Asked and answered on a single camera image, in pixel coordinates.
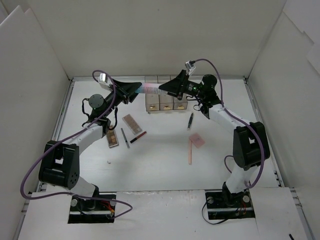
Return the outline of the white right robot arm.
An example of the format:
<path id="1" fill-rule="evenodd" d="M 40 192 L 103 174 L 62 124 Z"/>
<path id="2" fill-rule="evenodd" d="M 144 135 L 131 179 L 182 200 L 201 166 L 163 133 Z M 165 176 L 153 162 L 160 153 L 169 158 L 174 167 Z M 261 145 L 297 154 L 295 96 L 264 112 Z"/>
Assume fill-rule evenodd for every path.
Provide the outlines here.
<path id="1" fill-rule="evenodd" d="M 270 148 L 262 122 L 247 121 L 226 107 L 223 95 L 215 90 L 216 85 L 221 84 L 221 78 L 212 74 L 204 75 L 201 83 L 195 83 L 182 70 L 177 77 L 161 84 L 159 89 L 179 100 L 184 95 L 194 97 L 200 112 L 207 119 L 232 134 L 235 166 L 222 185 L 221 200 L 225 205 L 233 206 L 242 192 L 253 188 L 259 181 L 264 162 L 270 157 Z"/>

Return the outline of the red black lip gloss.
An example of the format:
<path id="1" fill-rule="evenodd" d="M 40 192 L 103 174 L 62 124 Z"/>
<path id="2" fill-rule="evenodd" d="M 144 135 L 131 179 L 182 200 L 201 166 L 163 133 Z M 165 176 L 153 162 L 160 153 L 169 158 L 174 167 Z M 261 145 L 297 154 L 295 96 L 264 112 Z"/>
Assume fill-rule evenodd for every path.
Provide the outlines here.
<path id="1" fill-rule="evenodd" d="M 138 139 L 140 139 L 142 136 L 144 136 L 147 133 L 147 131 L 142 132 L 141 134 L 139 134 L 138 136 L 134 137 L 133 139 L 131 139 L 129 142 L 132 144 L 135 141 L 137 141 Z"/>

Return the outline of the pink slim tube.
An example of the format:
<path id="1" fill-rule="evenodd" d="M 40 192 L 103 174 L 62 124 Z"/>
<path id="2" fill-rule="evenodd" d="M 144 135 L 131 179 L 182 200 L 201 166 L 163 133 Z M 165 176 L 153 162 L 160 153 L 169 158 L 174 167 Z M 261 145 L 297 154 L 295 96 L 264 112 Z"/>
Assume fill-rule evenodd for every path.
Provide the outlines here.
<path id="1" fill-rule="evenodd" d="M 191 140 L 188 141 L 188 164 L 192 165 L 192 147 L 193 147 L 193 143 Z"/>

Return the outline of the pink square compact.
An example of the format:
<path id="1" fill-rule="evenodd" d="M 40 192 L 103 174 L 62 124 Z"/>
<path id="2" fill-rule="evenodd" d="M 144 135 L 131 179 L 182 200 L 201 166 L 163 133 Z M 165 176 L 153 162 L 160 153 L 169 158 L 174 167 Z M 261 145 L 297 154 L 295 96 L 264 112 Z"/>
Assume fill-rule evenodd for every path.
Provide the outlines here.
<path id="1" fill-rule="evenodd" d="M 189 137 L 189 140 L 195 145 L 196 148 L 200 148 L 205 144 L 204 139 L 198 134 L 194 133 Z"/>

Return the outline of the pink-brown eyeshadow palette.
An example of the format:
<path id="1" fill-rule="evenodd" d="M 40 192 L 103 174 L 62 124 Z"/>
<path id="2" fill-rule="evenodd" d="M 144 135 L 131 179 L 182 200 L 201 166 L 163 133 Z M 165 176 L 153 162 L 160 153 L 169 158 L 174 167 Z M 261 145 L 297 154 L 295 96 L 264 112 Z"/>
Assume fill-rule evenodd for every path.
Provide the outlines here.
<path id="1" fill-rule="evenodd" d="M 133 134 L 136 135 L 142 132 L 142 128 L 138 125 L 138 123 L 134 120 L 134 118 L 130 114 L 125 115 L 122 118 L 122 120 L 128 126 L 128 128 L 131 130 Z"/>

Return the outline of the grey checkered eyeliner pencil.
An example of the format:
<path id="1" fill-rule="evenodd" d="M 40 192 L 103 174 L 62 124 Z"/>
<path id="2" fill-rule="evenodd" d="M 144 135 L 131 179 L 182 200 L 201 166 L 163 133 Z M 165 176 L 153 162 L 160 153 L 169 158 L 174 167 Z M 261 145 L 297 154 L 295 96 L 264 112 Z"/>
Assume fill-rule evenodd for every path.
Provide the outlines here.
<path id="1" fill-rule="evenodd" d="M 123 136 L 123 138 L 124 138 L 126 147 L 127 147 L 128 149 L 130 149 L 130 145 L 129 145 L 129 142 L 128 142 L 128 139 L 127 139 L 127 137 L 126 137 L 126 134 L 125 134 L 124 129 L 123 129 L 123 128 L 120 128 L 120 130 L 121 130 L 122 136 Z"/>

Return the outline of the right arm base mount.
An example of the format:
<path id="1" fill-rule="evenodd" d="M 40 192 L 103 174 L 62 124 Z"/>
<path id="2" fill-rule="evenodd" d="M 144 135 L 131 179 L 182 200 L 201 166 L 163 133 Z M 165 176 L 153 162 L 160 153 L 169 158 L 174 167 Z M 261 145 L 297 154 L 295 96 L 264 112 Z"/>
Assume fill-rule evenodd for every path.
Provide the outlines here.
<path id="1" fill-rule="evenodd" d="M 254 219 L 256 217 L 248 190 L 237 193 L 229 200 L 222 191 L 206 191 L 201 215 L 211 225 L 219 225 L 229 220 Z"/>

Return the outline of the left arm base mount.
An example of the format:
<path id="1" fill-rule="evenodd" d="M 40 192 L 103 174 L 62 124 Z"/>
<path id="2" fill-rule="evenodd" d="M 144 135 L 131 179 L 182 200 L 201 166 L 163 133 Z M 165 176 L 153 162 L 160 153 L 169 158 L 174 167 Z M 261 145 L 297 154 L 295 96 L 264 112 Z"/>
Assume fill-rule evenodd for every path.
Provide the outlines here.
<path id="1" fill-rule="evenodd" d="M 115 192 L 100 193 L 100 200 L 88 200 L 72 197 L 70 201 L 68 224 L 109 224 L 115 221 L 116 203 L 107 199 L 116 199 Z"/>

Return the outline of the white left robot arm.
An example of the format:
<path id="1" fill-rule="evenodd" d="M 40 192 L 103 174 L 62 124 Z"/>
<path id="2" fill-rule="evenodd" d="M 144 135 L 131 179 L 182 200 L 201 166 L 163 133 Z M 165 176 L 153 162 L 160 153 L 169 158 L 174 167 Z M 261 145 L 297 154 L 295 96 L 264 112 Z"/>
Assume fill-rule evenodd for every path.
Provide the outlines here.
<path id="1" fill-rule="evenodd" d="M 80 155 L 115 127 L 108 116 L 117 112 L 120 103 L 132 103 L 141 86 L 141 82 L 114 80 L 107 86 L 110 90 L 108 96 L 94 94 L 86 98 L 91 114 L 87 115 L 80 134 L 61 143 L 53 140 L 47 142 L 39 168 L 39 180 L 64 188 L 66 194 L 82 197 L 81 202 L 87 209 L 96 209 L 100 204 L 99 188 L 80 176 Z"/>

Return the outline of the clear three-slot organizer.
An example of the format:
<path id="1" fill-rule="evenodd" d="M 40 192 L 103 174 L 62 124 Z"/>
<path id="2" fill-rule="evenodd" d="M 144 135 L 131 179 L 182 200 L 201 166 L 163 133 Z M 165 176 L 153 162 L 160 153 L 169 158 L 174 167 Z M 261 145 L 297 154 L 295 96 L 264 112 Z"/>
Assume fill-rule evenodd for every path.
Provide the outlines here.
<path id="1" fill-rule="evenodd" d="M 146 76 L 145 83 L 163 84 L 169 82 L 171 76 Z M 188 101 L 184 95 L 182 100 L 167 94 L 146 94 L 145 109 L 147 112 L 184 111 L 188 108 Z"/>

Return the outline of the black concealer stick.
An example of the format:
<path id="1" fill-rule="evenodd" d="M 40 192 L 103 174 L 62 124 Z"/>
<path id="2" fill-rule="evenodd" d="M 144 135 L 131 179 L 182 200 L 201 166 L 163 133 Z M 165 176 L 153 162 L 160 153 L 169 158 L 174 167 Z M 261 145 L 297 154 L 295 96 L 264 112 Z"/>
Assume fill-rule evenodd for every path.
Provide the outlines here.
<path id="1" fill-rule="evenodd" d="M 188 125 L 187 125 L 187 130 L 189 131 L 191 129 L 192 123 L 193 123 L 193 119 L 194 119 L 194 113 L 192 112 L 190 114 L 189 120 L 188 120 Z"/>

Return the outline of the brown eyeshadow palette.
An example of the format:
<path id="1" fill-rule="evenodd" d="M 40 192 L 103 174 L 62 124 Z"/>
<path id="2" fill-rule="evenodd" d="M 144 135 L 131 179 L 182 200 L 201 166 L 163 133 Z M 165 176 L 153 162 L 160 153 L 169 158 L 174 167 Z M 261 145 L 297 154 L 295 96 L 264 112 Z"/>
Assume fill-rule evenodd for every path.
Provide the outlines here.
<path id="1" fill-rule="evenodd" d="M 107 140 L 107 145 L 108 145 L 108 147 L 110 149 L 114 148 L 114 147 L 117 147 L 119 145 L 118 138 L 117 138 L 116 132 L 113 129 L 113 127 L 114 126 L 111 125 L 109 128 L 107 128 L 106 129 L 106 134 L 105 134 L 105 137 L 106 137 L 106 140 Z"/>

